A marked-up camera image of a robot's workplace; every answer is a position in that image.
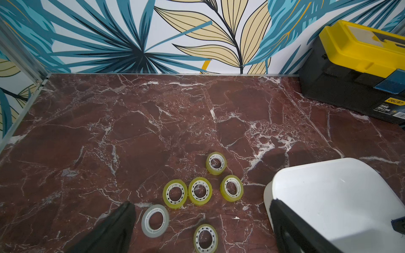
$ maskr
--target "clear tape roll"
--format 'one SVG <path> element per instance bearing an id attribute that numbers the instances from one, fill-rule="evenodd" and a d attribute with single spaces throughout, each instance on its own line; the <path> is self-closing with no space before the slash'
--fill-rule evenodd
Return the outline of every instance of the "clear tape roll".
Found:
<path id="1" fill-rule="evenodd" d="M 181 190 L 181 197 L 178 200 L 172 200 L 169 196 L 170 190 L 173 188 L 180 188 Z M 165 187 L 163 188 L 163 201 L 165 204 L 172 208 L 177 209 L 184 205 L 185 201 L 187 200 L 187 186 L 185 183 L 180 179 L 175 179 L 168 182 Z"/>
<path id="2" fill-rule="evenodd" d="M 235 194 L 231 194 L 228 191 L 228 189 L 226 188 L 226 185 L 228 183 L 233 183 L 236 186 Z M 241 199 L 241 197 L 243 196 L 243 184 L 242 184 L 241 180 L 237 176 L 234 176 L 234 175 L 226 176 L 222 180 L 220 190 L 221 190 L 221 194 L 224 197 L 224 199 L 226 199 L 229 202 L 235 202 L 235 201 Z"/>
<path id="3" fill-rule="evenodd" d="M 208 248 L 202 248 L 200 246 L 199 237 L 203 231 L 207 231 L 211 235 L 211 244 Z M 196 231 L 194 232 L 194 248 L 196 249 L 197 253 L 213 253 L 218 247 L 218 234 L 213 228 L 213 226 L 208 224 L 202 224 L 199 226 Z"/>
<path id="4" fill-rule="evenodd" d="M 149 220 L 155 213 L 161 213 L 163 216 L 163 222 L 160 228 L 153 229 L 149 224 Z M 169 226 L 169 213 L 166 208 L 162 205 L 153 205 L 146 210 L 142 217 L 142 231 L 147 237 L 155 238 L 161 236 Z"/>
<path id="5" fill-rule="evenodd" d="M 205 195 L 199 198 L 194 190 L 198 185 L 202 185 L 205 188 Z M 203 177 L 196 177 L 194 178 L 189 186 L 188 186 L 188 197 L 190 198 L 191 202 L 193 202 L 197 206 L 202 206 L 207 203 L 212 196 L 212 186 L 211 183 L 203 178 Z"/>
<path id="6" fill-rule="evenodd" d="M 213 159 L 218 159 L 220 162 L 220 167 L 215 168 L 212 166 L 211 161 Z M 207 168 L 207 171 L 211 173 L 212 175 L 219 175 L 221 174 L 225 169 L 226 169 L 226 159 L 223 154 L 220 152 L 212 152 L 211 154 L 208 155 L 207 160 L 205 161 L 205 167 Z"/>

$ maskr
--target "yellow toolbox lid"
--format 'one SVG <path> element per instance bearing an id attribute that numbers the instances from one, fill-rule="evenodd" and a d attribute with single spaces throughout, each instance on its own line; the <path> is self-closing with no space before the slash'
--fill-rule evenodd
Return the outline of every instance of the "yellow toolbox lid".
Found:
<path id="1" fill-rule="evenodd" d="M 359 72 L 387 78 L 405 70 L 405 37 L 339 20 L 319 34 L 329 60 Z"/>

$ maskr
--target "yellow leaf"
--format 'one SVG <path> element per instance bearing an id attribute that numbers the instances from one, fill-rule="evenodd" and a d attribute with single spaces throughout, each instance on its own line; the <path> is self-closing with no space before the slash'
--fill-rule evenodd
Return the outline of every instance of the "yellow leaf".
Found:
<path id="1" fill-rule="evenodd" d="M 23 89 L 20 93 L 18 93 L 18 95 L 24 97 L 24 98 L 28 98 L 31 95 L 34 94 L 34 92 L 36 91 L 38 87 L 35 84 L 31 84 L 30 86 L 26 87 L 25 89 Z M 16 98 L 17 102 L 20 104 L 20 106 L 22 108 L 24 108 L 24 106 L 27 104 L 26 101 L 21 100 L 19 98 Z"/>
<path id="2" fill-rule="evenodd" d="M 270 19 L 267 1 L 265 1 L 246 21 L 241 37 L 243 64 L 248 63 L 256 54 Z"/>
<path id="3" fill-rule="evenodd" d="M 16 110 L 14 110 L 13 107 L 10 107 L 11 110 L 11 122 L 14 124 L 14 122 L 17 120 L 19 114 Z"/>
<path id="4" fill-rule="evenodd" d="M 232 50 L 224 46 L 205 45 L 200 47 L 182 47 L 175 45 L 175 47 L 188 55 L 215 59 L 238 68 L 240 66 L 236 54 Z"/>
<path id="5" fill-rule="evenodd" d="M 192 11 L 169 11 L 155 7 L 156 12 L 179 32 L 185 32 L 196 26 L 202 25 L 211 19 L 201 13 Z M 234 45 L 232 39 L 214 21 L 212 25 L 203 27 L 187 34 L 199 40 L 218 40 Z"/>
<path id="6" fill-rule="evenodd" d="M 246 5 L 247 0 L 222 0 L 222 14 L 234 35 Z"/>
<path id="7" fill-rule="evenodd" d="M 267 60 L 267 66 L 270 65 L 270 60 L 271 60 L 271 58 Z M 253 64 L 247 73 L 248 74 L 265 74 L 266 73 L 266 64 L 264 62 Z"/>
<path id="8" fill-rule="evenodd" d="M 12 62 L 0 59 L 0 77 L 10 77 L 20 72 L 20 69 Z"/>

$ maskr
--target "marble floor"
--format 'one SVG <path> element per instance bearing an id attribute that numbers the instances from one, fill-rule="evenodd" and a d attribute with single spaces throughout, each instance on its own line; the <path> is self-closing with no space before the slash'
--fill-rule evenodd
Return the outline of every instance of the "marble floor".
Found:
<path id="1" fill-rule="evenodd" d="M 404 201 L 405 132 L 398 125 L 309 100 L 297 78 L 54 74 L 0 155 L 0 251 L 63 252 L 120 203 L 136 205 L 129 252 L 192 252 L 204 223 L 217 252 L 277 252 L 263 191 L 284 167 L 354 157 Z M 228 168 L 208 174 L 209 153 Z M 227 202 L 222 179 L 244 187 Z M 211 200 L 168 209 L 148 238 L 139 222 L 172 179 L 197 176 Z"/>

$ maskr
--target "metal frame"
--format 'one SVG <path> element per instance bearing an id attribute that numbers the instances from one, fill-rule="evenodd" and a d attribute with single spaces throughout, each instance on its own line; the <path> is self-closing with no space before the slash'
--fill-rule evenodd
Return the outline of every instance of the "metal frame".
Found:
<path id="1" fill-rule="evenodd" d="M 48 76 L 48 72 L 2 19 L 0 19 L 0 38 L 0 51 L 7 55 L 35 84 L 40 85 Z"/>
<path id="2" fill-rule="evenodd" d="M 0 153 L 3 151 L 3 149 L 6 147 L 7 144 L 13 145 L 16 142 L 18 142 L 20 139 L 24 138 L 24 135 L 18 135 L 18 136 L 14 136 L 14 138 L 12 139 L 12 137 L 13 137 L 15 131 L 17 130 L 18 126 L 20 125 L 21 121 L 23 121 L 23 118 L 28 113 L 29 109 L 31 109 L 32 104 L 35 102 L 36 98 L 38 97 L 39 93 L 41 92 L 43 86 L 45 85 L 45 83 L 47 81 L 48 81 L 48 79 L 45 79 L 41 84 L 39 84 L 39 88 L 34 92 L 34 94 L 28 100 L 26 106 L 20 113 L 19 117 L 11 125 L 11 128 L 7 131 L 7 133 L 3 137 L 3 139 L 0 140 Z"/>

